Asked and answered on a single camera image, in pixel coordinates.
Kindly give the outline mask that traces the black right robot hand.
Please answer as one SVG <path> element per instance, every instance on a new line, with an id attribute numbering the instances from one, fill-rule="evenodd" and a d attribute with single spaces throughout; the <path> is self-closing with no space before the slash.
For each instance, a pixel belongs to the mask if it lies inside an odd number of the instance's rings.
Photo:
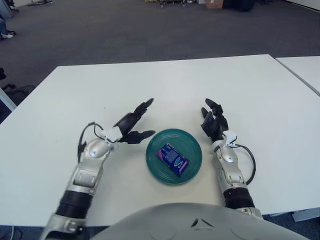
<path id="1" fill-rule="evenodd" d="M 204 107 L 201 108 L 201 114 L 204 121 L 200 126 L 214 143 L 223 139 L 223 132 L 229 130 L 228 122 L 223 115 L 224 111 L 220 104 L 217 104 L 209 98 L 205 99 L 205 103 L 209 106 L 211 111 L 208 111 Z"/>

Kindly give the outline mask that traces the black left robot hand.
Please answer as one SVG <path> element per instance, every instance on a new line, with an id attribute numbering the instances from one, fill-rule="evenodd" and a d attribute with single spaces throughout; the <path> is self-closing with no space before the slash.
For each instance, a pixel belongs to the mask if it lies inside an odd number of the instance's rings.
<path id="1" fill-rule="evenodd" d="M 144 139 L 147 139 L 156 133 L 155 130 L 147 130 L 144 132 L 132 131 L 137 122 L 146 113 L 148 107 L 153 103 L 154 99 L 150 98 L 146 102 L 141 103 L 134 112 L 127 113 L 122 117 L 114 127 L 118 127 L 122 137 L 117 140 L 119 143 L 140 144 Z"/>

